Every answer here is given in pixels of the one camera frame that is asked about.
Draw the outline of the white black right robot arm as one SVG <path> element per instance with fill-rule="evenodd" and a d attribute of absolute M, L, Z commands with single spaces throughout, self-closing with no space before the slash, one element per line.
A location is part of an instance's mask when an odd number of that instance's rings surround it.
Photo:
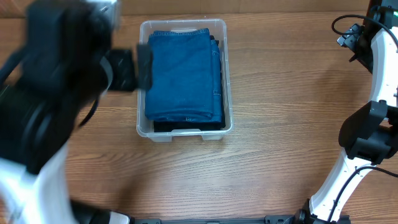
<path fill-rule="evenodd" d="M 362 24 L 337 31 L 373 76 L 369 101 L 347 118 L 341 152 L 320 189 L 286 223 L 350 223 L 341 211 L 363 178 L 397 153 L 397 1 L 370 1 Z"/>

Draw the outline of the clear plastic storage bin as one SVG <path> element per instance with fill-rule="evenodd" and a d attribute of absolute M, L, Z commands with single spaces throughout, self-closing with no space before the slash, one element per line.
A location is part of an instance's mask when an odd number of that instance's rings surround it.
<path fill-rule="evenodd" d="M 199 129 L 176 129 L 171 132 L 155 132 L 153 122 L 148 120 L 144 114 L 145 96 L 143 90 L 137 93 L 137 133 L 149 138 L 154 142 L 170 142 L 177 136 L 201 136 L 205 141 L 220 140 L 229 134 L 234 127 L 233 102 L 229 76 L 229 57 L 228 57 L 228 35 L 227 26 L 222 19 L 193 19 L 193 20 L 160 20 L 145 21 L 140 26 L 139 42 L 145 44 L 149 36 L 156 30 L 172 32 L 193 32 L 198 29 L 207 28 L 210 34 L 218 40 L 221 59 L 222 89 L 223 89 L 223 108 L 226 120 L 225 128 L 215 131 L 201 131 Z"/>

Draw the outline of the blue denim jeans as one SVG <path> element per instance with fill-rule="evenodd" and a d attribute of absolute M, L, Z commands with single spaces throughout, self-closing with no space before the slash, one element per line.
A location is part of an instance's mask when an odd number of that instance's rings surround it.
<path fill-rule="evenodd" d="M 220 50 L 210 31 L 156 30 L 148 43 L 154 59 L 146 117 L 157 122 L 221 122 Z"/>

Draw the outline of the black cloth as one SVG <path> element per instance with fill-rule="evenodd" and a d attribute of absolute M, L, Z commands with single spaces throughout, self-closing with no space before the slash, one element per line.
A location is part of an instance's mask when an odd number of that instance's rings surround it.
<path fill-rule="evenodd" d="M 203 124 L 190 122 L 154 121 L 155 132 L 171 132 L 175 129 L 200 129 Z"/>
<path fill-rule="evenodd" d="M 210 43 L 212 48 L 219 47 L 219 41 L 213 35 L 210 35 Z"/>
<path fill-rule="evenodd" d="M 221 72 L 213 72 L 213 115 L 210 121 L 203 125 L 202 131 L 221 130 L 225 127 L 221 78 Z"/>

